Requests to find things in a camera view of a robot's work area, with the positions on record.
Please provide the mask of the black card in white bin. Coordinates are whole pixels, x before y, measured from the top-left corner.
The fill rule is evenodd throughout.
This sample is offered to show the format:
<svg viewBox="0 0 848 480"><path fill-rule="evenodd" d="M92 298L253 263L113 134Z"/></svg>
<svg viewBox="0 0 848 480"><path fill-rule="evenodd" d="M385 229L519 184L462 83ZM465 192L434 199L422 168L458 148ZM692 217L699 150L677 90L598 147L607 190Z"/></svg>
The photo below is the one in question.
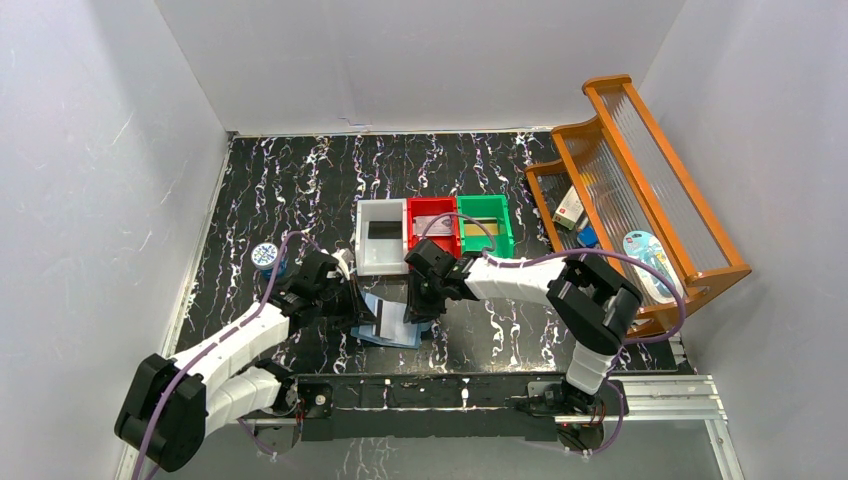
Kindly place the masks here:
<svg viewBox="0 0 848 480"><path fill-rule="evenodd" d="M402 240L404 237L401 221L370 221L368 223L368 239Z"/></svg>

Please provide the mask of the red plastic bin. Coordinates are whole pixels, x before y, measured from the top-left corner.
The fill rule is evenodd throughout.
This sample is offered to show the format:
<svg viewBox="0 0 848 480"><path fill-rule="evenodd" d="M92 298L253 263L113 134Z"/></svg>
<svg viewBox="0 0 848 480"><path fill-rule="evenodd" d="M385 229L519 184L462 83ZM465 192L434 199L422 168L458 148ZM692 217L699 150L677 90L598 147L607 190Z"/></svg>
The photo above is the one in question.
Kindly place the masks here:
<svg viewBox="0 0 848 480"><path fill-rule="evenodd" d="M405 250L411 250L422 237L432 240L455 257L461 255L455 197L413 197L406 200L407 234Z"/></svg>

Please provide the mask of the small blue object on shelf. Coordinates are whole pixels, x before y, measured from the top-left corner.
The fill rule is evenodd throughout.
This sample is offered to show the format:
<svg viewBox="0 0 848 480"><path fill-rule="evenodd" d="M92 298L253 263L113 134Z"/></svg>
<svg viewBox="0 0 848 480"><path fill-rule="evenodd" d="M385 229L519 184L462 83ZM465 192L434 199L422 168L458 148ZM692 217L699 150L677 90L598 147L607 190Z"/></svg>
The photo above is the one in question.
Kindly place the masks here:
<svg viewBox="0 0 848 480"><path fill-rule="evenodd" d="M582 228L578 232L576 240L578 244L584 248L595 248L600 243L597 233L591 226Z"/></svg>

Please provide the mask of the white credit card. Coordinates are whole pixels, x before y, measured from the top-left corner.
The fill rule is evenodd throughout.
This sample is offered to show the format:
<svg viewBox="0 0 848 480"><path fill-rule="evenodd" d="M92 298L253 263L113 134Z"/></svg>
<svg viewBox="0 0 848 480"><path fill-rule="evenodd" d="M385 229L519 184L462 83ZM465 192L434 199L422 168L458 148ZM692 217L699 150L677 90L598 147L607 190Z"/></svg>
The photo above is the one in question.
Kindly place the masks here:
<svg viewBox="0 0 848 480"><path fill-rule="evenodd" d="M412 220L417 237L447 237L455 234L454 218L450 215L420 215Z"/></svg>

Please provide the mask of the white plastic bin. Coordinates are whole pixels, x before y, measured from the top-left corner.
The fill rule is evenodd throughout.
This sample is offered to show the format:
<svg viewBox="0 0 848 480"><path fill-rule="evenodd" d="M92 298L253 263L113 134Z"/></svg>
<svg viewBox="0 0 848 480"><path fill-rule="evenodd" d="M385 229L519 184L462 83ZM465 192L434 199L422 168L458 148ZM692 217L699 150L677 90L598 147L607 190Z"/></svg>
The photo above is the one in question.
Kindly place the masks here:
<svg viewBox="0 0 848 480"><path fill-rule="evenodd" d="M405 199L359 200L354 252L360 276L404 275L407 249Z"/></svg>

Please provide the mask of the green plastic bin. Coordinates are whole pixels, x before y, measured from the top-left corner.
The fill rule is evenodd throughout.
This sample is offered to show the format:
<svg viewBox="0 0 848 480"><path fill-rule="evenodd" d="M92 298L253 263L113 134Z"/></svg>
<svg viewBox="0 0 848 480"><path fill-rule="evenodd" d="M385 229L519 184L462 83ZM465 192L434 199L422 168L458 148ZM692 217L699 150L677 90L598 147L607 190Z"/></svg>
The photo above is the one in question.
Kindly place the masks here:
<svg viewBox="0 0 848 480"><path fill-rule="evenodd" d="M510 209L504 195L463 195L457 197L458 212L473 218L460 219L463 252L482 251L500 258L512 258L515 241Z"/></svg>

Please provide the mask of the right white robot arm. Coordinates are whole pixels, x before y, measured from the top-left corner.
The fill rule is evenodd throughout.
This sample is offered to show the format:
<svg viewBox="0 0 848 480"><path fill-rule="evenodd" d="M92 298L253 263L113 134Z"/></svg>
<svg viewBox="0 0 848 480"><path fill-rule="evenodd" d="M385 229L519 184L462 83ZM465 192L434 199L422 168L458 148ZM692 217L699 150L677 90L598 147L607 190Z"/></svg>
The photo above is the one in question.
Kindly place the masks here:
<svg viewBox="0 0 848 480"><path fill-rule="evenodd" d="M603 399L602 381L623 346L643 296L593 251L516 260L483 252L456 257L430 240L405 256L409 292L405 318L435 320L448 300L508 299L553 309L576 344L565 374L565 405L590 413Z"/></svg>

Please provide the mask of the blue blister pack toy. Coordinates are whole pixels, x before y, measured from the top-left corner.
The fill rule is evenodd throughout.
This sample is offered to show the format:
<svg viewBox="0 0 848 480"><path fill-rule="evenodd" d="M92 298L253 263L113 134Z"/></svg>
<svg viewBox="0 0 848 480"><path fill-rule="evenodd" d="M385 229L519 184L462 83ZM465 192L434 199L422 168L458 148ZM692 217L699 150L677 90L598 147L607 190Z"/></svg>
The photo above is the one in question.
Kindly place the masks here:
<svg viewBox="0 0 848 480"><path fill-rule="evenodd" d="M678 294L684 294L684 288L668 255L661 242L652 233L641 230L631 231L624 236L622 246L629 258L640 261L661 273L674 286ZM672 290L656 276L638 267L635 271L651 299L661 304L676 302Z"/></svg>

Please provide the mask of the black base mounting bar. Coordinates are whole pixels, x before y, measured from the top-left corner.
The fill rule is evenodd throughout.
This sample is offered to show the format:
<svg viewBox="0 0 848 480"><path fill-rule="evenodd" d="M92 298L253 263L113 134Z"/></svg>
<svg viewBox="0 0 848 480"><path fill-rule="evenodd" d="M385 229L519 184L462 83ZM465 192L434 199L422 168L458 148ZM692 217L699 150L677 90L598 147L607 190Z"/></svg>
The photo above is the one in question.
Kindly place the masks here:
<svg viewBox="0 0 848 480"><path fill-rule="evenodd" d="M561 373L302 375L306 441L522 437L555 441L566 417L597 419L599 401Z"/></svg>

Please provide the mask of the blue card holder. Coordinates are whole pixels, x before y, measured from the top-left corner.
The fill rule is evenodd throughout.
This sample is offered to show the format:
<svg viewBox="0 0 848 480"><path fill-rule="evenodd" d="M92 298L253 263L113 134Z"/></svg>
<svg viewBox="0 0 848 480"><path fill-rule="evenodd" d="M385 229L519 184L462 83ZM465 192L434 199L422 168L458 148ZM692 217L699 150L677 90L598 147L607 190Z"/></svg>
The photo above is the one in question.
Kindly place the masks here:
<svg viewBox="0 0 848 480"><path fill-rule="evenodd" d="M375 324L353 327L351 335L359 340L380 346L418 349L422 336L432 323L411 323L404 320L405 303L388 301L371 293L364 294L369 310L376 316Z"/></svg>

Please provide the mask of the aluminium rail frame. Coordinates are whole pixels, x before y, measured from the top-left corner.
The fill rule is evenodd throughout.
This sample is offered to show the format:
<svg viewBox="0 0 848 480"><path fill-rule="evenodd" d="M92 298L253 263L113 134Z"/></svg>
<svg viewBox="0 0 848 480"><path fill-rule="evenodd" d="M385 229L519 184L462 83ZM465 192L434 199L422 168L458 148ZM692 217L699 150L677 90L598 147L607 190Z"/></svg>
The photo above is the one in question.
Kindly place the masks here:
<svg viewBox="0 0 848 480"><path fill-rule="evenodd" d="M584 422L575 415L568 416L557 432L567 428L574 431L594 429L602 433L602 439L589 441L572 436L565 445L568 451L579 455L599 453L603 447L610 446L614 433L620 431L625 421L702 421L722 477L742 478L741 466L727 427L728 418L711 376L612 376L599 393L601 410L597 419ZM264 429L287 428L293 444L300 441L318 442L304 440L303 412L283 417L269 411L256 411L239 420L245 421L250 434Z"/></svg>

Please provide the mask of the gold card in green bin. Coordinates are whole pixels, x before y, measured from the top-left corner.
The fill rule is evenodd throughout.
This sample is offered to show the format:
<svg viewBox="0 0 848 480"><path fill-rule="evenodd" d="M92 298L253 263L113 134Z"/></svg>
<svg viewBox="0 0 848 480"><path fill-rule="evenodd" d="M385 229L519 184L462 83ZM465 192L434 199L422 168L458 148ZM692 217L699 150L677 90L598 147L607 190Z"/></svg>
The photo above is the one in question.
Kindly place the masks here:
<svg viewBox="0 0 848 480"><path fill-rule="evenodd" d="M500 225L497 218L479 218L475 222L464 220L463 225L466 237L497 236L500 234Z"/></svg>

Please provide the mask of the small red white box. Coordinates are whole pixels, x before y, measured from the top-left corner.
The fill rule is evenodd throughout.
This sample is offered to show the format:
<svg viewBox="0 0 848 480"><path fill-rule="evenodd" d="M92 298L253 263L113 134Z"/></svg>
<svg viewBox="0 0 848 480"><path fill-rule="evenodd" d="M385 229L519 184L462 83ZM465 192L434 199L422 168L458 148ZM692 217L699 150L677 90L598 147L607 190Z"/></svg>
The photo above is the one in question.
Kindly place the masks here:
<svg viewBox="0 0 848 480"><path fill-rule="evenodd" d="M574 186L570 186L566 194L556 206L552 215L555 224L568 230L573 230L584 214L584 206Z"/></svg>

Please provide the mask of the orange wooden shelf rack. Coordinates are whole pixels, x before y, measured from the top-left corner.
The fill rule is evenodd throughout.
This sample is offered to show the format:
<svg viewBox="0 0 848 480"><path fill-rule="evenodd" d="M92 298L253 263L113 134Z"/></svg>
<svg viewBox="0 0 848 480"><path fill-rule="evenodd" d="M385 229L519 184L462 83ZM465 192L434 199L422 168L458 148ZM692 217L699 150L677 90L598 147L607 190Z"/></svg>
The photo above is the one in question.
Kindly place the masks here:
<svg viewBox="0 0 848 480"><path fill-rule="evenodd" d="M575 190L599 245L622 252L638 232L653 235L665 267L693 314L750 274L659 123L627 75L582 87L594 116L554 128L558 159L526 167L525 176L552 248L576 245L554 219Z"/></svg>

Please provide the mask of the white card with black stripe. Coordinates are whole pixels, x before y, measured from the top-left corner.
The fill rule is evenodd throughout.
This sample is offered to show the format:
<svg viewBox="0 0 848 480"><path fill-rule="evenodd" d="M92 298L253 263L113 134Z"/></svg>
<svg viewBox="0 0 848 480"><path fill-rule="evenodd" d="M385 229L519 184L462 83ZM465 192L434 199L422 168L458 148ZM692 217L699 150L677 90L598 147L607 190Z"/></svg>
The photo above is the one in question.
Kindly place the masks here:
<svg viewBox="0 0 848 480"><path fill-rule="evenodd" d="M359 334L370 340L400 344L408 339L408 328L404 325L405 305L384 300L374 294L366 293L365 302L377 316L375 325L359 327Z"/></svg>

